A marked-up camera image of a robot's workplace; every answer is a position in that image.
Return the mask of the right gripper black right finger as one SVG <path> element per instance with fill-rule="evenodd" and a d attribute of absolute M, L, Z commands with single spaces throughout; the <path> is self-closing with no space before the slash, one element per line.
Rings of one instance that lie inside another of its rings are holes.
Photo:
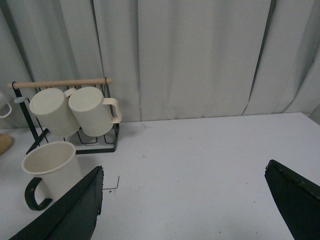
<path fill-rule="evenodd" d="M 295 240 L 320 238 L 320 187 L 276 160 L 264 177 L 273 200 Z"/>

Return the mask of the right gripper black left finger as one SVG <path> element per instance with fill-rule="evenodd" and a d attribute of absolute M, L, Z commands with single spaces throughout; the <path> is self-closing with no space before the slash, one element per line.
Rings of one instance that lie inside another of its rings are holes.
<path fill-rule="evenodd" d="M 92 169 L 12 240 L 90 240 L 101 214 L 104 171 Z"/>

